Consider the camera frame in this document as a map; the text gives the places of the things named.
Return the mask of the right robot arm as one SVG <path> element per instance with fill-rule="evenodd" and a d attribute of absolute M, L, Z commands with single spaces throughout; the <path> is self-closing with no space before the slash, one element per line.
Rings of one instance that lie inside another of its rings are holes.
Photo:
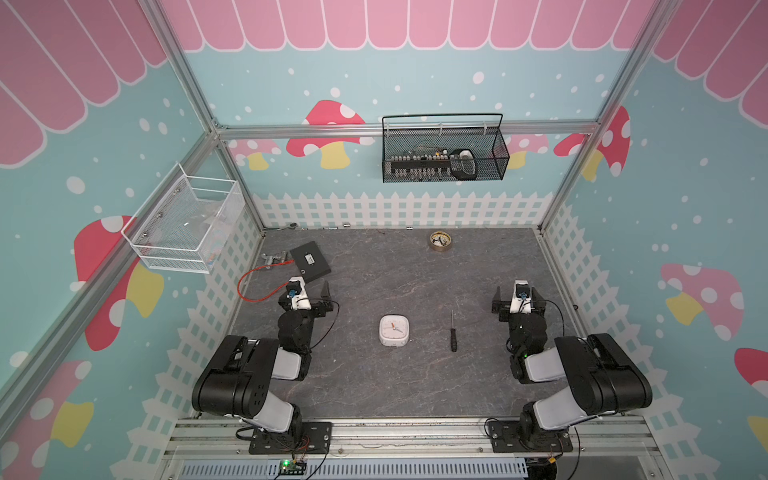
<path fill-rule="evenodd" d="M 567 383 L 551 396 L 525 404 L 517 419 L 489 419 L 486 432 L 496 453 L 570 452 L 572 427 L 645 409 L 653 401 L 649 380 L 611 335 L 561 335 L 548 348 L 549 304 L 526 281 L 514 284 L 511 299 L 503 299 L 500 290 L 492 299 L 491 311 L 508 326 L 513 377 L 522 384 Z"/>

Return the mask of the white alarm clock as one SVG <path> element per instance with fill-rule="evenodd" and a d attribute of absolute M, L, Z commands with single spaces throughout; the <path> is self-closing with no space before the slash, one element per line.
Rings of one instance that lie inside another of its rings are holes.
<path fill-rule="evenodd" d="M 379 322 L 378 335 L 385 347 L 403 347 L 410 338 L 410 322 L 403 315 L 384 315 Z"/>

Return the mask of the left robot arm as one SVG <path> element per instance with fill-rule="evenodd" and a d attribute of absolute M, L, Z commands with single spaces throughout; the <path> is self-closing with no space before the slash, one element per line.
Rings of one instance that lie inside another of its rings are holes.
<path fill-rule="evenodd" d="M 320 296 L 311 298 L 303 281 L 294 277 L 278 303 L 284 309 L 278 336 L 226 336 L 193 387 L 192 406 L 200 413 L 240 420 L 236 437 L 249 442 L 251 454 L 325 450 L 330 425 L 304 422 L 300 407 L 272 393 L 270 383 L 306 378 L 316 347 L 314 321 L 338 302 L 327 282 Z"/>

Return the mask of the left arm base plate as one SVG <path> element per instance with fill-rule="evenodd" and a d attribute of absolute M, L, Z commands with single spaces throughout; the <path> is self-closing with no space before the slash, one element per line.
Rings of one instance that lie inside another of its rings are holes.
<path fill-rule="evenodd" d="M 302 422 L 287 432 L 276 433 L 257 429 L 250 439 L 251 455 L 309 453 L 326 454 L 330 450 L 333 424 L 331 422 Z"/>

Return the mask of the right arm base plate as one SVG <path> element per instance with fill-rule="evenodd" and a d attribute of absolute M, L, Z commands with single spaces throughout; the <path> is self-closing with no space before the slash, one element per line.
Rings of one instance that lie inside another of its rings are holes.
<path fill-rule="evenodd" d="M 519 420 L 491 417 L 484 422 L 484 432 L 494 453 L 536 453 L 559 457 L 573 451 L 570 434 L 566 430 L 542 430 Z"/>

